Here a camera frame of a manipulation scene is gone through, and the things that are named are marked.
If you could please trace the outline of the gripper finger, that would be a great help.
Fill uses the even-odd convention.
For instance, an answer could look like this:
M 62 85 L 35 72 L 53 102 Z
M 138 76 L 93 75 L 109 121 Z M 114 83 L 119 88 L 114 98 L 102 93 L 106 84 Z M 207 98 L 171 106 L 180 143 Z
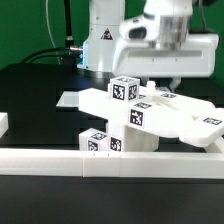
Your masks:
M 176 88 L 180 85 L 181 78 L 180 77 L 173 77 L 172 81 L 169 84 L 169 89 L 171 92 L 174 92 Z

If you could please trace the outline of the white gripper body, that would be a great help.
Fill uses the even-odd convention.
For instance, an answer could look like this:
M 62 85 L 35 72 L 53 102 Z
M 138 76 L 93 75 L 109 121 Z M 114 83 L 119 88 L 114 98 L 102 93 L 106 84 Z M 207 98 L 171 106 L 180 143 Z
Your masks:
M 112 73 L 150 78 L 210 77 L 215 68 L 218 43 L 217 34 L 188 35 L 176 49 L 119 38 L 113 54 Z

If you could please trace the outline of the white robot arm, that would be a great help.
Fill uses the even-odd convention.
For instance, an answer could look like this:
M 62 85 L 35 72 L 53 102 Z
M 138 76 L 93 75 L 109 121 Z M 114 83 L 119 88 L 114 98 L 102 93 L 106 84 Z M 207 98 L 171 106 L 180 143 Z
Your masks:
M 206 24 L 189 29 L 193 7 L 217 0 L 146 0 L 143 13 L 125 19 L 125 0 L 90 0 L 89 35 L 79 68 L 116 76 L 209 77 L 215 68 L 219 36 Z

